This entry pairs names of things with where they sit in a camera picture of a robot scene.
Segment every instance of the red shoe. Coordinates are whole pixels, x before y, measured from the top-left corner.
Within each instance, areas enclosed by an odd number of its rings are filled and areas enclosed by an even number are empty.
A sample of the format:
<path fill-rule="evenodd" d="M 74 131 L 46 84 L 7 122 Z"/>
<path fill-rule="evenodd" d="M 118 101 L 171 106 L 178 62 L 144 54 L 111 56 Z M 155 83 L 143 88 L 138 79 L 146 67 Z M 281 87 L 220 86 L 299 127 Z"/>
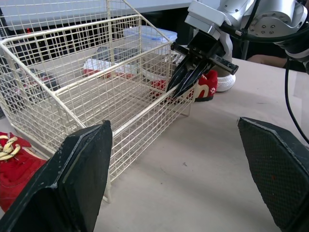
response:
<path fill-rule="evenodd" d="M 29 150 L 31 144 L 0 132 L 0 207 L 6 212 L 35 172 L 46 163 Z"/>
<path fill-rule="evenodd" d="M 166 81 L 160 80 L 160 81 L 152 81 L 151 86 L 155 89 L 165 91 L 166 89 Z M 217 71 L 210 70 L 207 75 L 202 75 L 201 78 L 198 81 L 198 87 L 195 91 L 198 93 L 198 97 L 195 99 L 195 102 L 207 102 L 213 99 L 214 94 L 217 91 L 218 86 L 218 73 Z M 161 96 L 162 93 L 151 91 L 151 96 L 153 98 L 158 98 Z"/>
<path fill-rule="evenodd" d="M 198 97 L 196 102 L 207 102 L 213 99 L 218 86 L 218 73 L 217 71 L 210 70 L 207 75 L 202 75 L 198 81 L 198 87 L 195 91 L 198 91 Z"/>

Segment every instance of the wire mesh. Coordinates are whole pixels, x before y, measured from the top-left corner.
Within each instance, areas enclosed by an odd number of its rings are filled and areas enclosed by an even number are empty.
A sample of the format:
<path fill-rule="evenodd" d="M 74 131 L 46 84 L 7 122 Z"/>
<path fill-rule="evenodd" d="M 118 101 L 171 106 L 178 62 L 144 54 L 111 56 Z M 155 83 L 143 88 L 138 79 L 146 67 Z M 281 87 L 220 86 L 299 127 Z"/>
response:
<path fill-rule="evenodd" d="M 24 32 L 0 44 L 0 104 L 10 123 L 55 152 L 68 134 L 110 120 L 114 180 L 192 101 L 192 91 L 177 100 L 165 93 L 179 62 L 168 38 L 123 0 L 22 9 L 4 29 Z"/>

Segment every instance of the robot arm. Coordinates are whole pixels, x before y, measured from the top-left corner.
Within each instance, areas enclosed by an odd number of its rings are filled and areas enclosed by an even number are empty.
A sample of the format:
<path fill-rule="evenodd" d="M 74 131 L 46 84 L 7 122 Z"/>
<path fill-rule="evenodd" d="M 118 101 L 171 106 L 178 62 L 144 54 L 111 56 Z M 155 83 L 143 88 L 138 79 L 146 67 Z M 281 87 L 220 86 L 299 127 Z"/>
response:
<path fill-rule="evenodd" d="M 189 90 L 201 74 L 214 66 L 227 74 L 235 74 L 238 66 L 231 63 L 233 45 L 229 34 L 240 39 L 244 35 L 251 36 L 267 43 L 308 27 L 308 11 L 295 0 L 221 0 L 217 10 L 200 1 L 192 1 L 188 9 L 186 23 L 198 31 L 188 49 L 172 45 L 173 50 L 185 55 L 168 86 L 168 90 L 178 86 L 174 97 Z M 309 70 L 308 41 L 309 33 L 306 33 L 275 44 Z"/>

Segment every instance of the table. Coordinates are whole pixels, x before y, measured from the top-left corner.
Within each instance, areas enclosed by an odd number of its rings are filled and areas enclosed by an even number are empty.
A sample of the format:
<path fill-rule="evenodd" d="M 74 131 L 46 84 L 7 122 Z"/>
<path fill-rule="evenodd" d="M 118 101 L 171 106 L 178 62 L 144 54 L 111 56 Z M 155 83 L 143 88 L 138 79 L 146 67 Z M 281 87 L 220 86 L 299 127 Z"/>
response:
<path fill-rule="evenodd" d="M 113 182 L 113 202 L 102 203 L 96 232 L 280 232 L 251 177 L 237 119 L 268 121 L 300 137 L 284 102 L 284 70 L 234 63 L 230 91 L 195 103 Z M 298 120 L 306 113 L 307 80 L 290 72 Z M 5 119 L 0 127 L 10 129 Z"/>

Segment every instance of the red object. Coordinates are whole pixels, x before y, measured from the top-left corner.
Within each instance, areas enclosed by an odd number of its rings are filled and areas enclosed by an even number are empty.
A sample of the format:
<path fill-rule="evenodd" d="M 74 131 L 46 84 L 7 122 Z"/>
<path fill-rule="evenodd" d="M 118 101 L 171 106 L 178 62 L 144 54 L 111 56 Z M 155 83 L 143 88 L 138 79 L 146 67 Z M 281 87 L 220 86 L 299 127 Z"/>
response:
<path fill-rule="evenodd" d="M 151 86 L 158 90 L 165 91 L 166 81 L 165 80 L 152 81 Z M 214 94 L 217 91 L 217 86 L 218 86 L 217 71 L 210 70 L 208 74 L 202 75 L 198 81 L 198 88 L 196 88 L 195 90 L 195 91 L 199 91 L 199 93 L 197 93 L 198 97 L 195 99 L 195 101 L 207 102 L 207 101 L 212 100 Z M 161 93 L 156 92 L 156 91 L 151 91 L 150 94 L 156 98 L 161 96 Z"/>
<path fill-rule="evenodd" d="M 8 135 L 0 132 L 1 135 L 14 137 L 12 133 Z M 8 139 L 0 138 L 1 146 L 4 147 L 7 141 Z M 31 144 L 28 141 L 18 137 L 12 144 L 13 149 L 16 145 L 21 146 L 19 152 L 10 159 L 0 161 L 0 206 L 4 212 L 10 208 L 35 172 L 46 163 L 46 160 L 29 150 Z"/>
<path fill-rule="evenodd" d="M 196 102 L 207 102 L 213 99 L 218 87 L 218 73 L 210 70 L 208 74 L 202 75 L 198 80 L 198 88 L 195 91 L 200 91 Z"/>

